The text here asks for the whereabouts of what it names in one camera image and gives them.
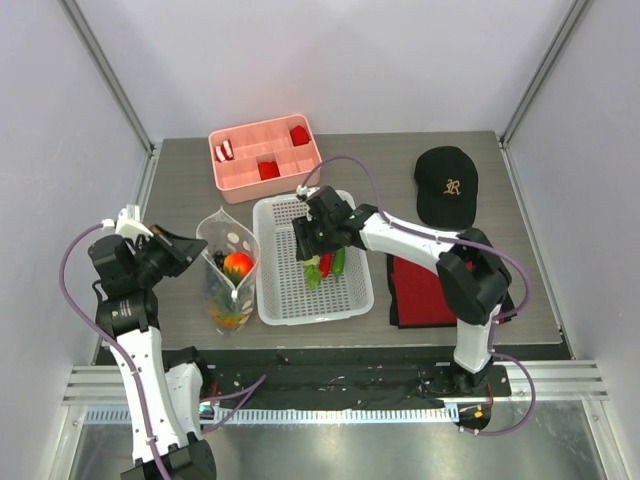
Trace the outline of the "green fake cucumber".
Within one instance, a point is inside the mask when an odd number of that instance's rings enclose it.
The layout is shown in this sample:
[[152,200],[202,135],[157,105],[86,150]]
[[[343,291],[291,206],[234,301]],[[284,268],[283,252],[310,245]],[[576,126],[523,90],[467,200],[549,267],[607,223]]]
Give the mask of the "green fake cucumber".
[[335,277],[340,277],[343,274],[345,259],[346,259],[345,248],[340,248],[334,253],[332,264],[331,264],[331,272]]

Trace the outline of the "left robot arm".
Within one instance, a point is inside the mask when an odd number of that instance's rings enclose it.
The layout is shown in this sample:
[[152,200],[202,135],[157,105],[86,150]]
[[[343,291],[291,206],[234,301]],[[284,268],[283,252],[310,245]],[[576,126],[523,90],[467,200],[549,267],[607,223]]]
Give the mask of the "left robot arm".
[[214,479],[214,456],[199,423],[213,375],[194,347],[163,357],[153,292],[163,278],[188,269],[207,243],[136,220],[108,226],[113,234],[92,244],[88,255],[99,276],[95,322],[119,366],[131,418],[133,466],[121,476]]

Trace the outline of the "white plastic basket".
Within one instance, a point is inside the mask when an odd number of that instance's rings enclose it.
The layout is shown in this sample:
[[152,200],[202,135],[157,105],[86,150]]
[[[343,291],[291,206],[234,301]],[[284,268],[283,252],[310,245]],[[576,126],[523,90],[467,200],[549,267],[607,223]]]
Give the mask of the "white plastic basket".
[[253,233],[260,247],[256,298],[260,319],[270,326],[297,326],[348,319],[370,311],[374,293],[366,254],[347,248],[344,271],[308,287],[296,260],[292,220],[307,206],[295,195],[265,198],[253,207]]

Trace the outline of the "red fake tomato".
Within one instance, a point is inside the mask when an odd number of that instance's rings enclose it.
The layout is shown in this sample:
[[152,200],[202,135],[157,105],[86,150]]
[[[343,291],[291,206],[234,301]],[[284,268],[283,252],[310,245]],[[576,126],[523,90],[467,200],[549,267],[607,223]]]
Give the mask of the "red fake tomato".
[[243,252],[230,253],[223,261],[223,273],[234,285],[238,285],[253,267],[252,258]]

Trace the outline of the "red fake chili pepper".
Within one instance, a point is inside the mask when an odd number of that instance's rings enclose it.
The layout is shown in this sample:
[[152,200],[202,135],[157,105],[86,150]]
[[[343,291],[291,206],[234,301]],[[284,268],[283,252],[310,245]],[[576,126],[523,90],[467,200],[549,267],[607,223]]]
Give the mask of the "red fake chili pepper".
[[327,253],[321,257],[319,269],[322,278],[327,278],[329,276],[329,273],[331,272],[332,259],[332,253]]

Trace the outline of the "polka dot zip bag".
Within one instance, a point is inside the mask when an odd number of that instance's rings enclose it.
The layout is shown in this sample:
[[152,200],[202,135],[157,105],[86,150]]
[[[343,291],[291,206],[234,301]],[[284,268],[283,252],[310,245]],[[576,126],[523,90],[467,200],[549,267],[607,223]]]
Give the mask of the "polka dot zip bag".
[[255,307],[258,242],[222,208],[199,223],[196,237],[207,242],[202,257],[208,313],[219,333],[236,332]]

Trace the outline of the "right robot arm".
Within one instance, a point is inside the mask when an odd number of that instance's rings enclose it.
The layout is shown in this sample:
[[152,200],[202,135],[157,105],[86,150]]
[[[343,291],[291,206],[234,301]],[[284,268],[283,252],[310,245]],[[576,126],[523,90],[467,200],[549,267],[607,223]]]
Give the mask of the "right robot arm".
[[456,317],[456,345],[446,379],[472,395],[488,381],[493,363],[492,323],[501,312],[511,276],[478,230],[476,243],[391,217],[369,204],[352,207],[330,186],[298,186],[307,213],[292,221],[296,259],[308,261],[353,247],[403,258],[437,275],[444,300]]

